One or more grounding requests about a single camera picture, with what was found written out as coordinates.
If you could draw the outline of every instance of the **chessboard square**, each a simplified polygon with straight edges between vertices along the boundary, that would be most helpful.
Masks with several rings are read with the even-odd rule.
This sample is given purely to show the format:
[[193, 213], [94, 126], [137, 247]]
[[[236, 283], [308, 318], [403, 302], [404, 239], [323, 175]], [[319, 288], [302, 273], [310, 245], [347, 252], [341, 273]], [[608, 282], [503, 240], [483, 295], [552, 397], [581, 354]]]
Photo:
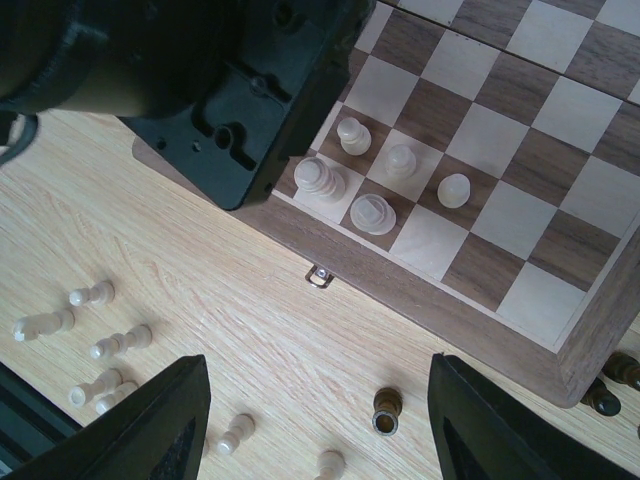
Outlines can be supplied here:
[[640, 107], [622, 104], [593, 155], [640, 176]]
[[364, 176], [340, 165], [337, 162], [334, 162], [324, 155], [318, 154], [317, 156], [324, 160], [331, 170], [342, 176], [346, 187], [344, 196], [336, 203], [327, 204], [320, 201], [317, 196], [310, 195], [307, 192], [298, 189], [293, 199], [310, 208], [314, 212], [319, 213], [333, 223], [340, 224], [345, 213], [347, 213], [351, 202], [353, 202], [353, 199], [358, 193], [358, 190], [364, 181]]
[[[340, 137], [338, 137], [338, 124], [347, 117], [355, 118], [367, 127], [371, 133], [371, 147], [363, 155], [349, 155], [342, 148]], [[333, 121], [333, 125], [331, 125], [324, 142], [320, 146], [319, 152], [361, 175], [366, 175], [390, 131], [390, 127], [352, 108], [343, 106]]]
[[347, 86], [344, 87], [344, 90], [342, 90], [342, 93], [338, 97], [339, 102], [344, 103], [349, 96], [349, 93], [351, 93], [353, 84], [355, 83], [356, 78], [358, 78], [358, 75], [360, 75], [367, 58], [369, 58], [369, 54], [362, 50], [353, 49], [351, 52], [351, 55], [349, 56], [349, 82], [347, 82]]
[[526, 260], [556, 210], [553, 205], [500, 181], [471, 231]]
[[373, 243], [383, 250], [389, 251], [393, 243], [396, 241], [396, 238], [398, 238], [398, 234], [405, 225], [407, 218], [409, 218], [414, 203], [411, 200], [406, 199], [402, 195], [398, 195], [388, 188], [385, 188], [382, 185], [369, 180], [368, 178], [365, 178], [362, 182], [360, 190], [358, 190], [358, 193], [355, 195], [354, 200], [368, 193], [380, 195], [387, 201], [387, 203], [389, 203], [391, 208], [393, 208], [393, 211], [396, 212], [396, 226], [393, 227], [393, 229], [385, 235], [370, 235], [356, 228], [356, 226], [351, 221], [351, 215], [349, 214], [349, 211], [347, 211], [346, 215], [342, 219], [342, 222], [340, 222], [340, 225], [342, 225], [350, 232], [355, 233], [360, 238]]
[[638, 83], [636, 83], [631, 95], [629, 95], [629, 101], [640, 104], [640, 80], [638, 80]]
[[327, 115], [327, 118], [324, 119], [324, 123], [322, 124], [322, 127], [320, 127], [320, 130], [318, 130], [318, 134], [316, 135], [316, 138], [314, 138], [313, 142], [311, 143], [312, 150], [315, 150], [316, 152], [320, 150], [320, 147], [322, 147], [322, 144], [327, 138], [329, 131], [331, 130], [331, 128], [333, 128], [333, 124], [335, 123], [336, 118], [340, 113], [340, 110], [342, 110], [342, 106], [343, 104], [341, 102], [336, 102], [333, 105], [333, 108], [331, 108], [329, 115]]
[[500, 178], [529, 127], [473, 104], [446, 153]]
[[280, 179], [278, 180], [275, 189], [280, 193], [284, 193], [287, 197], [293, 198], [298, 191], [298, 186], [296, 185], [296, 181], [293, 176], [296, 167], [302, 160], [309, 157], [315, 157], [317, 153], [317, 151], [309, 149], [306, 155], [302, 157], [290, 157], [284, 172], [280, 175]]
[[475, 101], [531, 125], [558, 78], [557, 73], [501, 53]]
[[416, 205], [390, 253], [442, 280], [467, 234], [464, 228]]
[[392, 127], [418, 78], [417, 75], [370, 56], [344, 103]]
[[582, 290], [527, 263], [497, 313], [530, 338], [552, 347], [584, 296]]
[[470, 100], [421, 78], [394, 128], [444, 152], [470, 106]]
[[533, 128], [591, 153], [621, 104], [611, 95], [560, 77]]
[[487, 79], [499, 51], [447, 30], [422, 78], [473, 100]]
[[505, 48], [531, 0], [465, 0], [452, 28], [497, 48]]
[[[387, 173], [386, 165], [389, 151], [396, 145], [406, 145], [416, 156], [416, 171], [406, 179], [396, 179]], [[367, 178], [392, 190], [413, 202], [417, 202], [420, 194], [431, 178], [433, 171], [442, 158], [442, 152], [431, 148], [398, 130], [391, 130], [386, 142], [373, 162]]]
[[591, 157], [560, 209], [621, 238], [640, 210], [640, 177]]
[[529, 263], [587, 292], [618, 244], [618, 238], [558, 210]]
[[[438, 199], [438, 187], [440, 186], [440, 182], [445, 178], [456, 173], [461, 173], [469, 179], [471, 183], [471, 195], [467, 203], [460, 208], [447, 208], [442, 205]], [[449, 155], [445, 155], [438, 164], [436, 171], [433, 172], [427, 188], [424, 189], [418, 200], [418, 204], [446, 218], [450, 222], [466, 230], [470, 230], [497, 183], [498, 179], [495, 177], [481, 172], [477, 168], [467, 165], [460, 160], [456, 160]]]
[[376, 2], [376, 8], [360, 34], [356, 42], [356, 48], [366, 53], [371, 53], [375, 47], [382, 30], [384, 30], [387, 20], [393, 13], [394, 8], [382, 2]]
[[442, 283], [495, 312], [524, 263], [521, 258], [470, 233]]
[[581, 15], [533, 0], [507, 51], [563, 73], [592, 23]]
[[640, 36], [640, 2], [638, 0], [607, 0], [596, 20]]
[[420, 75], [445, 29], [401, 10], [394, 10], [371, 54]]
[[640, 79], [640, 37], [595, 22], [566, 75], [627, 98]]
[[451, 22], [464, 0], [400, 0], [398, 6], [444, 25]]
[[561, 8], [562, 10], [569, 10], [570, 12], [577, 13], [583, 17], [594, 20], [606, 0], [542, 0], [544, 3]]
[[502, 180], [559, 207], [589, 154], [530, 129]]

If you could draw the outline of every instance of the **wooden chessboard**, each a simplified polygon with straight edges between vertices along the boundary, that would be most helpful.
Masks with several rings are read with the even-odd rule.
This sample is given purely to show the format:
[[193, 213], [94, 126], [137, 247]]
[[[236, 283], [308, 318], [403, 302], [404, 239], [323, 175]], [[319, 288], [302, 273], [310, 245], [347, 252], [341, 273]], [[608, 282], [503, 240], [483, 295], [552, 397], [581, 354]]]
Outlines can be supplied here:
[[[450, 3], [462, 4], [461, 11], [468, 3], [494, 8], [489, 1]], [[553, 26], [549, 9], [559, 9], [518, 3], [528, 6], [506, 45], [468, 19], [459, 25], [475, 38], [378, 4], [352, 55], [351, 82], [307, 154], [345, 178], [345, 197], [326, 205], [298, 191], [293, 171], [302, 157], [293, 158], [266, 204], [233, 215], [569, 407], [640, 311], [640, 107], [629, 101], [638, 88], [622, 89], [625, 82], [598, 72], [576, 73], [580, 43], [563, 63], [545, 57], [557, 52], [528, 52], [514, 39], [529, 41], [535, 28], [522, 22], [538, 25], [541, 15]], [[576, 10], [581, 2], [550, 3]], [[559, 36], [565, 42], [586, 25], [569, 13], [578, 15], [559, 17], [567, 22], [569, 33]], [[637, 14], [628, 29], [640, 25]], [[458, 17], [438, 15], [456, 26]], [[609, 28], [588, 22], [583, 44], [592, 31]], [[633, 37], [629, 48], [640, 41], [640, 31], [623, 33]], [[593, 52], [584, 55], [597, 63]], [[532, 61], [519, 58], [528, 55]], [[636, 66], [623, 72], [626, 80], [638, 82]], [[337, 137], [347, 116], [372, 134], [360, 157], [347, 155]], [[398, 144], [418, 159], [405, 181], [391, 179], [384, 167]], [[199, 193], [143, 142], [134, 156]], [[469, 177], [472, 193], [465, 206], [449, 210], [436, 192], [453, 173]], [[390, 233], [372, 236], [352, 224], [350, 205], [367, 193], [394, 208]]]

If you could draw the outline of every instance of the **black pawn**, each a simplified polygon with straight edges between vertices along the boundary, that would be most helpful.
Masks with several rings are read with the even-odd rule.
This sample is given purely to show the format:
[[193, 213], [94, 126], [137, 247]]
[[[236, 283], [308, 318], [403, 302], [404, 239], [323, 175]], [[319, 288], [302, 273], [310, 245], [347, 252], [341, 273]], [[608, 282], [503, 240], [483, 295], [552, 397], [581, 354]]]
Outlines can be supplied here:
[[635, 358], [615, 352], [609, 357], [602, 371], [614, 382], [629, 385], [640, 391], [640, 363]]
[[622, 408], [618, 397], [611, 393], [599, 378], [596, 378], [591, 384], [587, 393], [585, 393], [582, 400], [580, 400], [580, 403], [590, 406], [605, 417], [617, 415]]

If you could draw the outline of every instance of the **light wood surface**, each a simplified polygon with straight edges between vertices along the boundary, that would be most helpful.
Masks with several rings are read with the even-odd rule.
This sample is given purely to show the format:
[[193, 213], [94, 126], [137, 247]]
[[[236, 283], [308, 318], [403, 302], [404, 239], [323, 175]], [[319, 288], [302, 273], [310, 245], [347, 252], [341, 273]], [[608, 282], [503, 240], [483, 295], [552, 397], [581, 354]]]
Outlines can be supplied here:
[[[144, 382], [182, 355], [204, 353], [209, 437], [251, 413], [256, 434], [231, 458], [211, 454], [203, 479], [313, 478], [317, 456], [342, 451], [346, 479], [440, 478], [426, 408], [431, 355], [459, 355], [552, 424], [640, 474], [640, 394], [613, 386], [612, 419], [561, 410], [479, 365], [422, 328], [336, 280], [303, 280], [310, 265], [131, 158], [133, 135], [115, 119], [56, 113], [37, 144], [0, 172], [0, 361], [73, 418], [69, 389], [109, 367]], [[68, 292], [111, 279], [115, 301], [75, 309], [68, 333], [20, 344], [13, 322], [53, 311]], [[104, 362], [96, 340], [149, 323], [154, 342]], [[638, 321], [623, 347], [640, 351]], [[379, 387], [405, 398], [391, 438], [371, 429]]]

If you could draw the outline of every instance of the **dark brown square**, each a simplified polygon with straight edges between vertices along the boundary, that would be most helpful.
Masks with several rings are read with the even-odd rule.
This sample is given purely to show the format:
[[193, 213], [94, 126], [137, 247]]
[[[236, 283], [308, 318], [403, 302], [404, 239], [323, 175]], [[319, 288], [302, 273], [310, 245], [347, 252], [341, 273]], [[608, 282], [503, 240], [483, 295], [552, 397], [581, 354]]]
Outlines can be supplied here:
[[[438, 187], [442, 180], [454, 173], [462, 173], [469, 178], [471, 182], [471, 196], [469, 197], [469, 201], [462, 207], [451, 209], [444, 207], [438, 200]], [[480, 215], [480, 212], [497, 184], [497, 178], [481, 172], [477, 168], [467, 165], [460, 160], [456, 160], [449, 155], [445, 155], [442, 157], [442, 160], [440, 160], [435, 172], [433, 172], [427, 187], [418, 200], [418, 204], [462, 228], [471, 230], [471, 227], [478, 218], [478, 215]]]
[[[344, 151], [340, 144], [340, 137], [338, 137], [337, 131], [338, 124], [347, 117], [354, 117], [362, 125], [367, 127], [371, 133], [371, 147], [364, 155], [360, 155], [358, 157], [349, 155]], [[382, 145], [387, 139], [390, 131], [391, 127], [384, 125], [371, 117], [367, 117], [357, 110], [343, 106], [340, 109], [340, 112], [338, 112], [338, 116], [329, 130], [327, 138], [325, 138], [322, 146], [320, 147], [320, 153], [361, 175], [366, 175], [371, 168], [371, 164], [378, 156], [378, 153], [380, 152], [380, 149], [382, 148]]]
[[640, 176], [640, 107], [623, 103], [593, 154]]
[[617, 244], [610, 233], [558, 210], [529, 263], [586, 292]]
[[470, 100], [421, 78], [395, 128], [444, 152], [469, 108]]
[[502, 180], [559, 207], [589, 155], [530, 129]]
[[362, 183], [360, 190], [358, 190], [358, 193], [356, 194], [354, 200], [368, 193], [380, 195], [389, 203], [391, 208], [393, 208], [393, 210], [396, 212], [397, 220], [396, 220], [396, 226], [393, 227], [393, 230], [391, 230], [386, 235], [369, 235], [368, 233], [358, 230], [353, 224], [353, 222], [351, 221], [351, 214], [350, 214], [351, 207], [349, 207], [349, 210], [347, 210], [347, 213], [342, 219], [342, 222], [340, 223], [340, 225], [342, 225], [344, 228], [346, 228], [350, 232], [355, 233], [359, 237], [364, 238], [368, 242], [371, 242], [374, 245], [388, 252], [391, 246], [393, 245], [393, 243], [396, 241], [396, 238], [398, 238], [398, 235], [400, 234], [400, 230], [402, 230], [402, 227], [406, 223], [407, 218], [409, 218], [409, 215], [411, 214], [411, 211], [413, 210], [415, 203], [412, 202], [411, 200], [407, 200], [402, 195], [398, 195], [397, 193], [392, 192], [388, 188], [385, 188], [382, 185], [369, 180], [368, 178], [364, 179], [364, 182]]
[[293, 196], [298, 191], [298, 186], [296, 185], [296, 181], [293, 178], [293, 172], [295, 171], [298, 164], [304, 160], [305, 158], [315, 157], [316, 151], [309, 149], [307, 154], [303, 157], [290, 157], [289, 163], [284, 169], [280, 180], [276, 183], [276, 190], [280, 193], [284, 193], [287, 197], [293, 198]]
[[443, 34], [444, 28], [394, 9], [371, 54], [421, 75]]
[[347, 86], [344, 87], [344, 90], [340, 94], [338, 101], [344, 102], [347, 99], [347, 96], [349, 95], [349, 92], [351, 91], [356, 78], [358, 78], [358, 75], [360, 75], [360, 71], [364, 66], [364, 62], [367, 61], [367, 58], [369, 58], [369, 55], [362, 50], [358, 50], [357, 48], [351, 52], [351, 56], [349, 57], [349, 75], [351, 76], [349, 78], [349, 83], [347, 83]]
[[506, 48], [532, 0], [466, 0], [451, 27], [469, 37]]
[[565, 75], [627, 98], [640, 79], [640, 37], [593, 22]]
[[496, 311], [524, 260], [469, 233], [442, 283]]
[[595, 20], [607, 0], [542, 0], [554, 7]]
[[501, 53], [476, 97], [476, 103], [531, 125], [559, 75]]

